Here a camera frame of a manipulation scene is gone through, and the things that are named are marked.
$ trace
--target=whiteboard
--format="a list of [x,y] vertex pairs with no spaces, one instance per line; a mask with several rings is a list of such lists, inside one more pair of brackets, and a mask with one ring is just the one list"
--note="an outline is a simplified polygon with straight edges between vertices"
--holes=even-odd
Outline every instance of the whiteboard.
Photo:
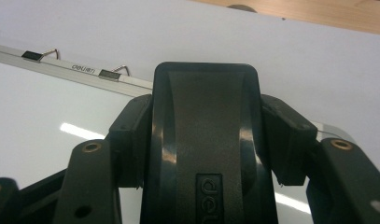
[[[72,149],[104,138],[131,99],[0,63],[0,177],[23,189],[65,169]],[[120,190],[125,223],[138,223],[141,195]]]

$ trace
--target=metal clip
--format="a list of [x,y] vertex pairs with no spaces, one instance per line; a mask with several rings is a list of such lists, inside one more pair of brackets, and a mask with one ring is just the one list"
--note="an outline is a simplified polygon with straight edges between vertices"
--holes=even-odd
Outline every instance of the metal clip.
[[121,65],[121,66],[119,66],[119,67],[117,67],[111,71],[107,71],[105,69],[102,69],[102,71],[99,74],[99,78],[118,82],[118,81],[120,81],[120,75],[121,75],[121,73],[118,73],[118,71],[121,69],[125,69],[126,73],[128,74],[128,77],[130,76],[128,66]]
[[35,63],[40,63],[42,58],[44,58],[47,55],[50,55],[51,53],[56,53],[56,59],[57,60],[61,59],[60,53],[59,53],[59,51],[57,49],[51,49],[51,50],[48,50],[48,51],[46,51],[46,52],[44,52],[42,54],[26,50],[22,54],[22,58],[25,59],[25,60],[29,60],[29,61],[35,62]]

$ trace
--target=white surface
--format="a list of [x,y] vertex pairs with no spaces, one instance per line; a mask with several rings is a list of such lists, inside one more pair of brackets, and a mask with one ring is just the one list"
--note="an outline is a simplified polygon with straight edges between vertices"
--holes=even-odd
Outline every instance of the white surface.
[[[67,61],[99,68],[124,63],[134,77],[146,80],[165,61],[248,63],[259,72],[262,93],[348,132],[380,170],[380,35],[190,1],[0,0],[0,44],[40,52],[57,48]],[[24,99],[31,99],[30,89]],[[36,109],[48,104],[40,102]],[[20,109],[5,95],[0,106]],[[111,110],[100,114],[113,119]],[[93,121],[81,119],[77,126]]]
[[[106,135],[130,99],[0,63],[0,177],[22,189],[65,169],[86,139],[64,132],[63,124]],[[142,191],[120,193],[125,220],[138,222]]]

